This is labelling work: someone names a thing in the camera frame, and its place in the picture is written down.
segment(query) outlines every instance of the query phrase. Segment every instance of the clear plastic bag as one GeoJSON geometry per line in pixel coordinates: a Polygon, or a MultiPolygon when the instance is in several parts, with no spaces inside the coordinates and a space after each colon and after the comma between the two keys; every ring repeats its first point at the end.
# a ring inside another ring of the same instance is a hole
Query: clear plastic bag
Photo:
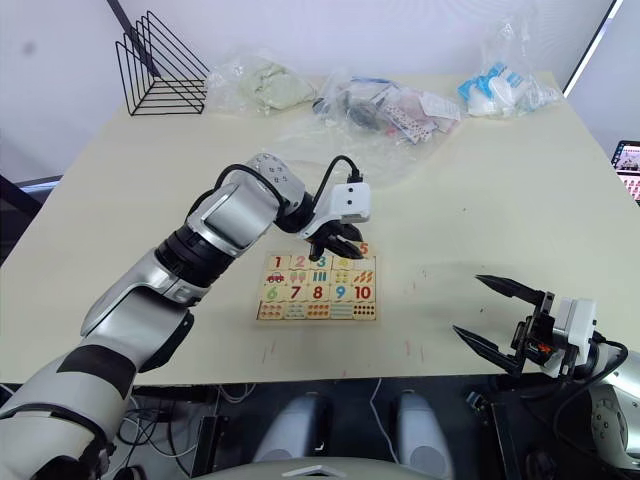
{"type": "Polygon", "coordinates": [[[289,124],[269,151],[318,172],[335,155],[348,155],[377,186],[410,175],[461,119],[451,100],[346,71],[329,77],[313,110],[315,116],[289,124]]]}
{"type": "Polygon", "coordinates": [[[520,8],[487,36],[482,71],[458,87],[469,115],[519,116],[560,99],[536,79],[527,56],[534,18],[532,7],[520,8]]]}
{"type": "Polygon", "coordinates": [[[305,78],[264,52],[240,54],[211,70],[207,113],[269,115],[315,98],[305,78]]]}

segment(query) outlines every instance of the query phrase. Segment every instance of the black wire magazine rack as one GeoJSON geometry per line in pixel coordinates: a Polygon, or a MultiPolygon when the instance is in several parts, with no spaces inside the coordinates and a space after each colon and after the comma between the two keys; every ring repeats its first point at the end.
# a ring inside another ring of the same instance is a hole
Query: black wire magazine rack
{"type": "Polygon", "coordinates": [[[130,115],[202,113],[209,69],[152,12],[116,42],[130,115]]]}

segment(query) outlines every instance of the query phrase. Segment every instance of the wooden puzzle board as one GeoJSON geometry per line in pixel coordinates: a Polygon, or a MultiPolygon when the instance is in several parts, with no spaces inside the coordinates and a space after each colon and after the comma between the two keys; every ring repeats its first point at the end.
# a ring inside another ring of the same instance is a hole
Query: wooden puzzle board
{"type": "Polygon", "coordinates": [[[303,253],[270,253],[262,273],[257,320],[261,324],[349,324],[375,322],[376,257],[326,253],[317,262],[303,253]]]}

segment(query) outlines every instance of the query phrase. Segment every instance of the white table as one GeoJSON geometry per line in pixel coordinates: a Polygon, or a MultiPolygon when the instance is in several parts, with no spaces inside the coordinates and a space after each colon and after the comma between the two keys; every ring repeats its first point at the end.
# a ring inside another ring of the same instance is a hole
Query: white table
{"type": "MultiPolygon", "coordinates": [[[[451,94],[462,77],[398,80],[451,94]]],[[[73,348],[93,301],[181,225],[219,172],[307,114],[308,105],[244,120],[120,111],[1,269],[0,381],[23,382],[73,348]]],[[[315,189],[320,178],[303,170],[315,189]]],[[[599,330],[640,350],[640,260],[632,252],[640,209],[564,102],[509,122],[466,120],[410,179],[374,189],[362,230],[379,255],[377,325],[257,326],[266,252],[304,248],[274,228],[194,309],[195,326],[171,362],[136,383],[497,372],[451,325],[505,348],[532,310],[490,291],[476,273],[597,299],[599,330]]]]}

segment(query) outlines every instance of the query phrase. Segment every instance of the white wall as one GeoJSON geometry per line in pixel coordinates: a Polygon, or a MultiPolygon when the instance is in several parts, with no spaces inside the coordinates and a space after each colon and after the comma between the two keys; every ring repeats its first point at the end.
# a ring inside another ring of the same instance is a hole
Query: white wall
{"type": "Polygon", "coordinates": [[[625,0],[567,97],[609,156],[640,140],[640,0],[625,0]]]}
{"type": "MultiPolygon", "coordinates": [[[[610,0],[538,0],[537,69],[562,86],[610,0]]],[[[513,0],[121,0],[147,8],[205,63],[266,46],[303,73],[466,73],[513,0]]],[[[105,0],[0,3],[0,172],[13,181],[62,174],[123,102],[105,0]]]]}

